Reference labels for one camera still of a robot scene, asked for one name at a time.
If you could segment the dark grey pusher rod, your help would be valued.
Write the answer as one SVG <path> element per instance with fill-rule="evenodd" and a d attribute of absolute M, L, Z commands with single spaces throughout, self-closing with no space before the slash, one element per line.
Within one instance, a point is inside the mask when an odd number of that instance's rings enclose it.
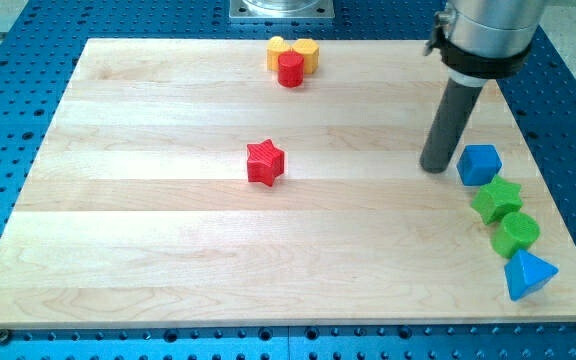
<path fill-rule="evenodd" d="M 448 80 L 420 155 L 424 171 L 447 169 L 482 89 Z"/>

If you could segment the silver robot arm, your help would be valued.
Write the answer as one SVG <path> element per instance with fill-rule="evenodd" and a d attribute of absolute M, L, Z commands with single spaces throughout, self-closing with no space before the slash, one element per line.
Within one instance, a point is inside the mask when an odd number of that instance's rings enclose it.
<path fill-rule="evenodd" d="M 419 163 L 448 167 L 484 85 L 525 65 L 547 0 L 448 0 L 434 14 L 424 54 L 438 50 L 449 70 Z"/>

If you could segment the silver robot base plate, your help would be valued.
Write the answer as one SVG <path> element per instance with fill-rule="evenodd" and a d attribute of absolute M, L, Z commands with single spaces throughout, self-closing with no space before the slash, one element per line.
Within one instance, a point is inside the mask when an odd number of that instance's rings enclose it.
<path fill-rule="evenodd" d="M 229 17 L 256 19 L 333 19 L 333 0 L 230 0 Z"/>

